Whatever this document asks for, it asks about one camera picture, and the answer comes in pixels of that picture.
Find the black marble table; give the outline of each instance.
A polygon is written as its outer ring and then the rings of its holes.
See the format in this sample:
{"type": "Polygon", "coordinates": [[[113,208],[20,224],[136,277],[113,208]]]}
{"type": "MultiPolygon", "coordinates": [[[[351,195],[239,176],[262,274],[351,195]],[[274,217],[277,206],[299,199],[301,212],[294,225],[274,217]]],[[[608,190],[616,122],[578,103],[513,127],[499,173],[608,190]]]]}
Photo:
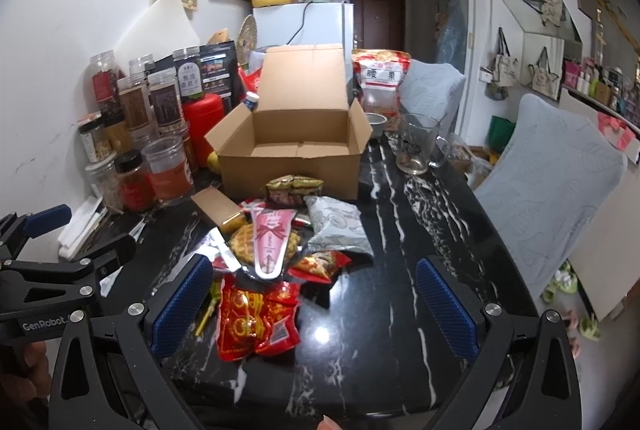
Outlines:
{"type": "MultiPolygon", "coordinates": [[[[212,176],[201,174],[197,185],[210,185],[212,176]]],[[[302,342],[293,351],[222,362],[210,322],[199,338],[191,330],[163,364],[204,424],[256,428],[268,421],[301,429],[313,428],[322,414],[357,422],[439,407],[466,363],[452,355],[417,291],[415,266],[427,254],[440,256],[483,302],[536,315],[494,227],[449,163],[410,177],[396,167],[387,139],[372,141],[362,156],[357,204],[374,249],[371,263],[345,268],[331,289],[305,295],[297,318],[302,342]]],[[[102,235],[135,222],[124,216],[102,235]]],[[[120,312],[148,297],[209,229],[190,201],[162,211],[105,309],[120,312]]],[[[509,360],[498,386],[512,373],[509,360]]]]}

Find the waffle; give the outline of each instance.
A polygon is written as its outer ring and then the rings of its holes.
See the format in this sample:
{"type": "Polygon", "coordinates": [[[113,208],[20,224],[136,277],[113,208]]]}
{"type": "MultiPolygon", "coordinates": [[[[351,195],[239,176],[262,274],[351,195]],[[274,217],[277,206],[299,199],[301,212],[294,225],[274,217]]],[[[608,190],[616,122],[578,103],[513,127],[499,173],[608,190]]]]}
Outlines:
{"type": "MultiPolygon", "coordinates": [[[[285,252],[285,261],[291,260],[298,252],[298,244],[302,237],[292,231],[289,233],[287,240],[287,251],[285,252]]],[[[254,225],[245,224],[238,229],[229,241],[229,248],[234,252],[236,258],[245,263],[254,265],[254,225]]]]}

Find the blue gripper pad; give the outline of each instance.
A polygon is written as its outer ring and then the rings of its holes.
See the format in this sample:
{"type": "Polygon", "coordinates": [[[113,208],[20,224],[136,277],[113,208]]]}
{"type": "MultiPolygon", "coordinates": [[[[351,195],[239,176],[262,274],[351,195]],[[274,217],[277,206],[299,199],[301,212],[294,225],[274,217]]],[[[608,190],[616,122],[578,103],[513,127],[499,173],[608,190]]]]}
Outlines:
{"type": "Polygon", "coordinates": [[[476,325],[433,264],[423,258],[415,268],[420,295],[454,355],[472,362],[479,352],[476,325]]]}
{"type": "Polygon", "coordinates": [[[70,220],[71,209],[66,204],[60,204],[60,206],[29,215],[24,221],[22,234],[29,238],[38,238],[40,235],[67,225],[70,220]]]}
{"type": "Polygon", "coordinates": [[[209,259],[202,255],[194,255],[191,259],[196,262],[190,261],[173,282],[162,285],[156,293],[157,297],[162,288],[174,284],[177,287],[153,323],[150,350],[158,360],[168,358],[178,350],[213,282],[209,259]]]}

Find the door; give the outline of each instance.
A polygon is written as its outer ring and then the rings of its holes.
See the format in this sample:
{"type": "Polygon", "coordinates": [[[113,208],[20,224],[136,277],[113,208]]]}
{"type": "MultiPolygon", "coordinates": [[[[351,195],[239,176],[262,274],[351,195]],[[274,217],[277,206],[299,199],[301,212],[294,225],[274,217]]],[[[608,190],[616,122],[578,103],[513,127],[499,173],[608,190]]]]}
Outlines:
{"type": "Polygon", "coordinates": [[[404,0],[351,0],[358,48],[404,50],[404,0]]]}

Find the glass mug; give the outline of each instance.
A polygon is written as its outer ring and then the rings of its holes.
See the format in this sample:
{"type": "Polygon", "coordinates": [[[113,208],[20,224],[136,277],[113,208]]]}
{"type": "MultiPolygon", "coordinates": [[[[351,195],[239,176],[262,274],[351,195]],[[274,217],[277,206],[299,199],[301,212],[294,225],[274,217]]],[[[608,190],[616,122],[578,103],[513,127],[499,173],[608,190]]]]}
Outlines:
{"type": "Polygon", "coordinates": [[[438,135],[439,132],[440,121],[418,114],[403,115],[398,129],[398,168],[410,175],[421,175],[430,167],[440,168],[447,161],[450,145],[438,135]],[[442,161],[436,162],[431,160],[431,152],[438,139],[445,144],[446,150],[442,161]]]}

